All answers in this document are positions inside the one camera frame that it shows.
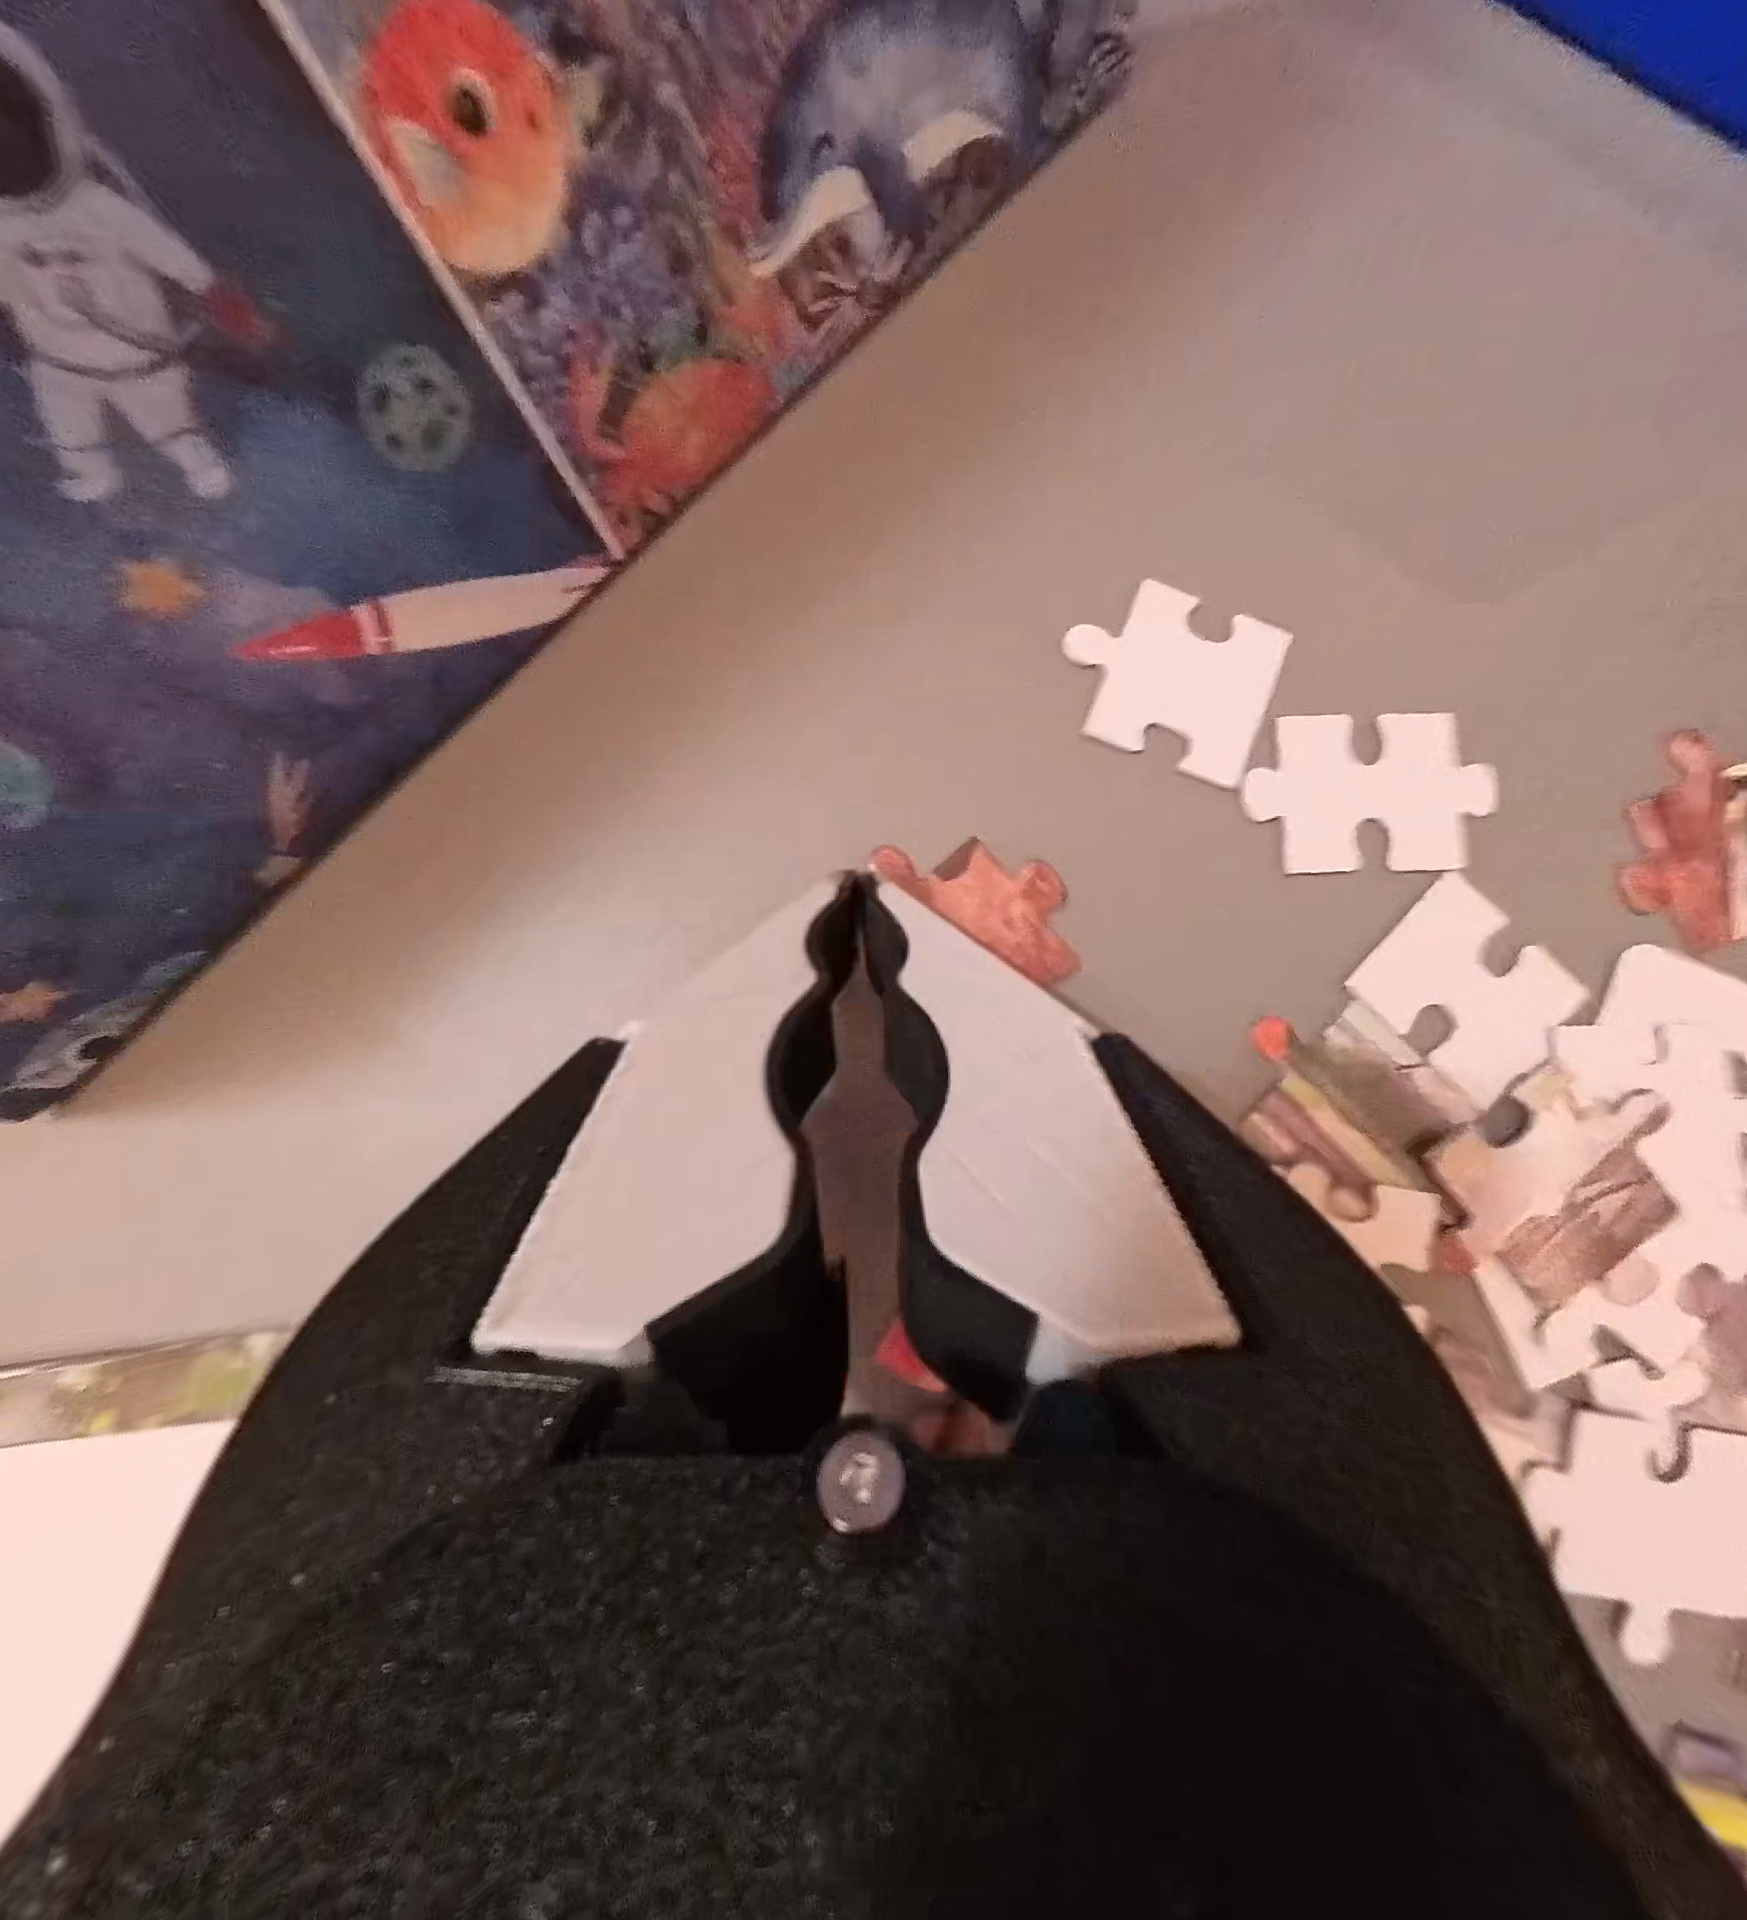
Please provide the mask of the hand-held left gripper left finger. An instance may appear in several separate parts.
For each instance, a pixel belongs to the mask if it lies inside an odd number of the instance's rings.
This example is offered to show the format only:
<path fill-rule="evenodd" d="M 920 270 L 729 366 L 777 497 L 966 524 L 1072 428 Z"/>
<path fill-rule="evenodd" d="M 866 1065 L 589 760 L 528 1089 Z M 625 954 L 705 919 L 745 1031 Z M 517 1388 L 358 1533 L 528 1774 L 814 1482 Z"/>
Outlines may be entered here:
<path fill-rule="evenodd" d="M 622 1031 L 474 1331 L 482 1356 L 638 1364 L 814 1213 L 805 1121 L 838 1072 L 860 885 L 771 911 Z"/>

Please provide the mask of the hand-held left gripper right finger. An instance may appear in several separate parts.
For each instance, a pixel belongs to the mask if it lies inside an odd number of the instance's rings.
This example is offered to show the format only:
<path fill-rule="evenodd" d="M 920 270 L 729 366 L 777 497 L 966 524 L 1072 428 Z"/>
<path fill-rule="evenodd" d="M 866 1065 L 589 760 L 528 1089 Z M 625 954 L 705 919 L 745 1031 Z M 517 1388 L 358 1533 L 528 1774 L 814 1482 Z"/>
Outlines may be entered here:
<path fill-rule="evenodd" d="M 901 1160 L 901 1323 L 995 1420 L 1033 1392 L 1243 1340 L 1102 1063 L 1102 1033 L 886 880 L 862 891 Z"/>

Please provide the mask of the orange tan jigsaw piece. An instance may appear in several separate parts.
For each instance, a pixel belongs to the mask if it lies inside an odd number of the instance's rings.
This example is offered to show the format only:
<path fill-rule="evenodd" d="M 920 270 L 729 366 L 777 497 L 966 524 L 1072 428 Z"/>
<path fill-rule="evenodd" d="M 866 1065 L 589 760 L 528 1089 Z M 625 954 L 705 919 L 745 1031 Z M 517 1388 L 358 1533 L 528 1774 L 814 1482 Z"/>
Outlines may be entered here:
<path fill-rule="evenodd" d="M 899 1184 L 912 1131 L 907 1098 L 886 1071 L 886 1019 L 864 965 L 834 1008 L 838 1065 L 805 1121 L 827 1256 L 841 1267 L 848 1310 L 844 1413 L 903 1429 L 927 1452 L 963 1449 L 960 1407 L 878 1363 L 901 1310 Z"/>

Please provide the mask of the pink-brown jigsaw piece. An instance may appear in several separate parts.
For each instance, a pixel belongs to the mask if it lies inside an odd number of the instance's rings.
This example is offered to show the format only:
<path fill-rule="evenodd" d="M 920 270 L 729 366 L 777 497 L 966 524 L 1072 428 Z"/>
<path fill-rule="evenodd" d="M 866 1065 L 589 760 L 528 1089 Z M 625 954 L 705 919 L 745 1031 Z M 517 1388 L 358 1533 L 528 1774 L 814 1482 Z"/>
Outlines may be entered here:
<path fill-rule="evenodd" d="M 895 845 L 876 847 L 867 868 L 1037 987 L 1059 988 L 1083 972 L 1079 950 L 1054 925 L 1070 890 L 1043 859 L 1009 866 L 970 836 L 935 868 Z"/>

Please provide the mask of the pile of jigsaw pieces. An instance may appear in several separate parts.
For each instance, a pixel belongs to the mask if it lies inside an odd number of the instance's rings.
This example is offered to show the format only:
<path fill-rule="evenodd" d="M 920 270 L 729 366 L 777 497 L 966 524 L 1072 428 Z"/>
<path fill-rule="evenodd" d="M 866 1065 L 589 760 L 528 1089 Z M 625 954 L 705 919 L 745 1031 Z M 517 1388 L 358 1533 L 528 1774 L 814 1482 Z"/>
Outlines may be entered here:
<path fill-rule="evenodd" d="M 1620 900 L 1674 945 L 1623 948 L 1592 991 L 1461 872 L 1502 798 L 1447 710 L 1273 719 L 1293 639 L 1143 582 L 1083 735 L 1273 825 L 1290 875 L 1423 882 L 1316 1035 L 1264 1021 L 1274 1081 L 1245 1146 L 1381 1285 L 1533 1523 L 1594 1674 L 1747 1882 L 1747 760 L 1663 745 L 1628 807 Z"/>

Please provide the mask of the animal jigsaw puzzle board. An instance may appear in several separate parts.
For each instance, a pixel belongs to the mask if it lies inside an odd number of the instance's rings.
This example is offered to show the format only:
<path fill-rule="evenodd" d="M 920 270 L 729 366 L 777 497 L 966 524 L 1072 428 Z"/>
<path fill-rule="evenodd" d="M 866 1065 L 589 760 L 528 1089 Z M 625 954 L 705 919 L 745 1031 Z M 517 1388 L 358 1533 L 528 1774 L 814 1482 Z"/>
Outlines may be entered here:
<path fill-rule="evenodd" d="M 0 1842 L 113 1680 L 293 1333 L 0 1366 Z"/>

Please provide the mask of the grey desk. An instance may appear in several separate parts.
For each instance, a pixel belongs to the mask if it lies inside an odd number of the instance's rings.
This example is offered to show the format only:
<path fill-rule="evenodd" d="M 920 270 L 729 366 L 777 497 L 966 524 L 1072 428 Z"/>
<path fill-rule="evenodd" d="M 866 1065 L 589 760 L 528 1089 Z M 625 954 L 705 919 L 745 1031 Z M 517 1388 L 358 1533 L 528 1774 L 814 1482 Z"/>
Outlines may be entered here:
<path fill-rule="evenodd" d="M 1156 577 L 1280 712 L 1449 710 L 1592 991 L 1663 738 L 1747 759 L 1747 160 L 1492 4 L 1167 4 L 1126 98 L 53 1117 L 0 1364 L 288 1327 L 576 1044 L 878 845 L 1065 878 L 1070 996 L 1238 1117 L 1417 882 L 1082 737 Z"/>

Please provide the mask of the colourful printed puzzle box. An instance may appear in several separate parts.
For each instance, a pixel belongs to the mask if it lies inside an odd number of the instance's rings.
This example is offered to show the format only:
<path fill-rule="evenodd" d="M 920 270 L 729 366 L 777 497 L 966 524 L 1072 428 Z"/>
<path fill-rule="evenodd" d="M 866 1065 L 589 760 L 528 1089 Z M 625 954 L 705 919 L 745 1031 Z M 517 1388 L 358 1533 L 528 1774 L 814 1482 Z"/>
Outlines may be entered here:
<path fill-rule="evenodd" d="M 0 1121 L 1126 86 L 1135 4 L 0 4 Z"/>

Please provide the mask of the blue plastic bin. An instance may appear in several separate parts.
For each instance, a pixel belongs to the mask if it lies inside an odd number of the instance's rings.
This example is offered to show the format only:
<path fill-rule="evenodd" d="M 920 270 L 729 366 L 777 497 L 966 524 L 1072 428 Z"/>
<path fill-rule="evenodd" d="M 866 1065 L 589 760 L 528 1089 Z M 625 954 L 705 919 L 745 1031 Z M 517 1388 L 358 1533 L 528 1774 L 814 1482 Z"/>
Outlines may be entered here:
<path fill-rule="evenodd" d="M 1509 8 L 1747 155 L 1747 3 Z"/>

